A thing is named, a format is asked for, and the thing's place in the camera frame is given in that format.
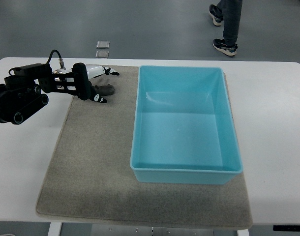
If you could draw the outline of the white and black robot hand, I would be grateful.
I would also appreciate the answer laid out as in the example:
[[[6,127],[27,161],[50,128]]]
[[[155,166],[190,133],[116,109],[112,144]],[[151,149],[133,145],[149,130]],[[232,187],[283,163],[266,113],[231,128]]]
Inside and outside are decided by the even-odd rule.
[[[98,103],[107,103],[107,100],[95,91],[90,79],[102,75],[120,75],[119,72],[110,67],[93,64],[85,65],[83,63],[74,64],[71,71],[74,75],[73,79],[78,98],[84,101],[89,99]]]

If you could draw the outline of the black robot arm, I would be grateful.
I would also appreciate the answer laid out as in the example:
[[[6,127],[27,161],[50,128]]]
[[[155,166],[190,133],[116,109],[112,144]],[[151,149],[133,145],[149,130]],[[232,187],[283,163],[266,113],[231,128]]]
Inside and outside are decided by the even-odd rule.
[[[46,63],[13,67],[8,71],[9,76],[0,84],[0,123],[23,123],[48,104],[47,94],[51,92],[82,94],[77,70],[68,72],[73,82],[68,82],[64,75],[53,74],[50,61],[54,53],[59,57],[61,69],[64,69],[60,52],[53,49]]]

